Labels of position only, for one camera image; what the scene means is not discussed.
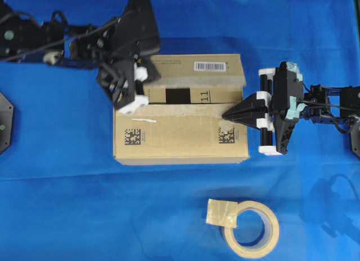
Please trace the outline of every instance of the screw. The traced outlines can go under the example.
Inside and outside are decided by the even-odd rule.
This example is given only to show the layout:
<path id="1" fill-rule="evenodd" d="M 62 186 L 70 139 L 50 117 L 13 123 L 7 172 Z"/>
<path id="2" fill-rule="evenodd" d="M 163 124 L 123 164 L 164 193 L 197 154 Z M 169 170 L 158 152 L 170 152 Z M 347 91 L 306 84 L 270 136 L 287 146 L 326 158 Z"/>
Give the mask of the screw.
<path id="1" fill-rule="evenodd" d="M 98 39 L 97 40 L 97 46 L 99 46 L 100 48 L 102 48 L 104 46 L 104 41 L 102 39 Z"/>
<path id="2" fill-rule="evenodd" d="M 6 30 L 4 33 L 5 40 L 11 41 L 15 36 L 15 33 L 12 30 Z"/>

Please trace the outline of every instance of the white tape strip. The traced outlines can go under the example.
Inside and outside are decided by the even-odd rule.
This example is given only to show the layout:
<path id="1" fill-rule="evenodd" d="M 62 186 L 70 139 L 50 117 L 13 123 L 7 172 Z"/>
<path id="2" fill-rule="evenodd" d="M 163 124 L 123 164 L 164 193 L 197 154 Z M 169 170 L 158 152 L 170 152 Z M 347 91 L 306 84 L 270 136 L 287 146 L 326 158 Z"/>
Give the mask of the white tape strip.
<path id="1" fill-rule="evenodd" d="M 236 218 L 241 213 L 252 210 L 259 214 L 264 223 L 264 235 L 253 246 L 241 246 L 235 239 Z M 206 223 L 222 226 L 223 236 L 229 247 L 240 257 L 261 258 L 269 254 L 279 239 L 279 222 L 270 208 L 254 201 L 231 202 L 209 199 Z"/>

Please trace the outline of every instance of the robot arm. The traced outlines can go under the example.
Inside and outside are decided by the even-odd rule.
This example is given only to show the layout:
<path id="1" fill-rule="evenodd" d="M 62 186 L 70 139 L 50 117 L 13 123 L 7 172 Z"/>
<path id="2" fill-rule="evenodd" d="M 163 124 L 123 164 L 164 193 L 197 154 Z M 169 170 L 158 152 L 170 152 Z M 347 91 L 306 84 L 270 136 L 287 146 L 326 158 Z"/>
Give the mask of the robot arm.
<path id="1" fill-rule="evenodd" d="M 70 25 L 61 11 L 39 25 L 30 14 L 2 2 L 0 35 L 0 61 L 99 68 L 97 80 L 117 110 L 134 102 L 136 94 L 143 94 L 141 82 L 160 77 L 149 58 L 160 50 L 150 0 L 129 0 L 120 17 L 99 28 Z M 66 41 L 71 41 L 69 57 L 65 57 Z"/>
<path id="2" fill-rule="evenodd" d="M 303 75 L 292 62 L 259 70 L 259 75 L 260 91 L 225 112 L 223 119 L 259 129 L 260 153 L 286 154 L 293 130 L 304 118 L 313 123 L 334 124 L 341 133 L 350 133 L 352 151 L 360 157 L 360 87 L 317 85 L 304 93 Z M 330 104 L 329 96 L 339 96 L 340 106 Z M 331 107 L 340 108 L 340 117 L 331 114 Z"/>

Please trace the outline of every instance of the black plastic mount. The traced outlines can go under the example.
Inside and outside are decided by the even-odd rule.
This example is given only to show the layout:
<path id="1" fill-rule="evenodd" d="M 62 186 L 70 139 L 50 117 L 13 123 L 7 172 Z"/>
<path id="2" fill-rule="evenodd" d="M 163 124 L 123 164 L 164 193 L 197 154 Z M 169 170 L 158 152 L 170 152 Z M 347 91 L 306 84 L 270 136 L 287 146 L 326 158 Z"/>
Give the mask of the black plastic mount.
<path id="1" fill-rule="evenodd" d="M 274 115 L 274 128 L 276 135 L 276 151 L 281 154 L 287 153 L 287 145 L 295 128 L 298 118 L 289 119 L 286 117 L 290 106 L 290 97 L 297 101 L 304 98 L 303 81 L 298 79 L 295 71 L 287 68 L 287 62 L 282 62 L 273 78 L 274 92 L 271 106 Z"/>
<path id="2" fill-rule="evenodd" d="M 222 118 L 257 129 L 257 119 L 264 118 L 267 112 L 265 100 L 257 100 L 257 94 L 254 93 L 226 111 Z"/>
<path id="3" fill-rule="evenodd" d="M 13 105 L 0 93 L 0 154 L 11 144 L 13 114 Z"/>

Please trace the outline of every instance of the black cable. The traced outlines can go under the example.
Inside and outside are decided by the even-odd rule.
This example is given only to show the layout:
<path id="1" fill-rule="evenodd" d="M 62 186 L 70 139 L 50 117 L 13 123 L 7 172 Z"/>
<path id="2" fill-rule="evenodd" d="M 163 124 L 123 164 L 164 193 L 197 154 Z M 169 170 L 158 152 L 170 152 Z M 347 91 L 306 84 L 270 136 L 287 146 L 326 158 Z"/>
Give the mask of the black cable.
<path id="1" fill-rule="evenodd" d="M 340 105 L 332 105 L 329 103 L 318 103 L 318 102 L 312 102 L 312 101 L 306 101 L 306 100 L 302 100 L 301 102 L 303 102 L 305 104 L 310 104 L 310 105 L 323 106 L 323 107 L 328 106 L 328 107 L 339 108 L 339 109 L 343 109 L 343 110 L 360 112 L 360 109 L 347 108 L 347 107 L 342 107 Z"/>
<path id="2" fill-rule="evenodd" d="M 308 109 L 322 109 L 322 108 L 324 108 L 324 107 L 326 107 L 326 106 L 319 106 L 319 105 L 317 105 L 317 106 L 307 106 L 306 108 L 308 108 Z"/>
<path id="3" fill-rule="evenodd" d="M 307 88 L 307 86 L 303 82 L 303 87 L 307 90 L 307 92 L 310 92 L 310 89 Z"/>
<path id="4" fill-rule="evenodd" d="M 34 23 L 36 26 L 40 27 L 40 25 L 36 22 L 36 19 L 34 18 L 34 16 L 29 14 L 28 12 L 22 12 L 22 11 L 9 12 L 8 14 L 4 15 L 4 17 L 0 19 L 0 25 L 14 16 L 20 17 L 21 15 L 27 16 L 32 23 Z"/>
<path id="5" fill-rule="evenodd" d="M 103 29 L 106 29 L 106 28 L 108 28 L 108 27 L 110 27 L 110 26 L 112 26 L 112 25 L 114 25 L 116 23 L 119 23 L 124 16 L 127 16 L 127 15 L 129 15 L 129 14 L 131 14 L 133 12 L 134 11 L 128 11 L 125 14 L 123 14 L 120 18 L 116 18 L 116 19 L 114 19 L 112 21 L 109 21 L 104 26 L 96 28 L 96 29 L 94 29 L 94 30 L 92 30 L 90 32 L 86 32 L 86 33 L 82 33 L 82 34 L 76 34 L 76 35 L 70 36 L 70 37 L 68 37 L 66 39 L 57 40 L 55 42 L 45 44 L 43 46 L 40 46 L 38 48 L 35 48 L 33 50 L 30 50 L 30 51 L 27 51 L 27 52 L 24 52 L 24 53 L 20 53 L 20 54 L 14 55 L 14 56 L 2 58 L 2 59 L 0 59 L 0 61 L 4 62 L 4 61 L 17 60 L 17 59 L 20 59 L 20 58 L 25 57 L 27 55 L 35 54 L 35 53 L 40 52 L 42 50 L 46 50 L 46 49 L 48 49 L 50 47 L 58 46 L 59 44 L 63 44 L 66 41 L 89 37 L 89 36 L 91 36 L 93 34 L 96 34 L 96 33 L 100 32 L 100 31 L 102 31 Z"/>
<path id="6" fill-rule="evenodd" d="M 347 134 L 350 133 L 350 129 L 348 130 L 344 130 L 342 127 L 340 127 L 338 119 L 336 117 L 334 117 L 334 115 L 329 111 L 329 116 L 332 118 L 332 120 L 334 121 L 334 126 L 335 128 L 342 134 Z"/>

